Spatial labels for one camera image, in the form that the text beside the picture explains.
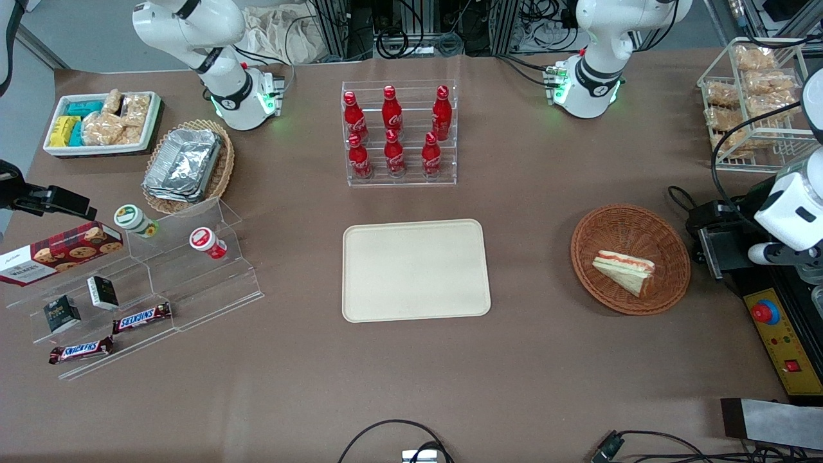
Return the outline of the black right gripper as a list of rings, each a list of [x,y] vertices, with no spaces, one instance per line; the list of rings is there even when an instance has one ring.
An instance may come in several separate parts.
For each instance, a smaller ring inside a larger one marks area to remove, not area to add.
[[[45,213],[50,199],[51,213],[64,213],[87,221],[95,220],[97,209],[90,199],[59,186],[49,188],[29,184],[11,162],[1,160],[1,208],[26,213]]]

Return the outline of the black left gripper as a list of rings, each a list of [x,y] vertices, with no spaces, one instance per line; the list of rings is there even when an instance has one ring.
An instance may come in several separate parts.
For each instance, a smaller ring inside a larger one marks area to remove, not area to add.
[[[689,211],[685,226],[699,241],[715,280],[741,269],[741,258],[782,257],[782,243],[755,220],[773,185],[774,181],[761,181],[743,195],[715,199]]]

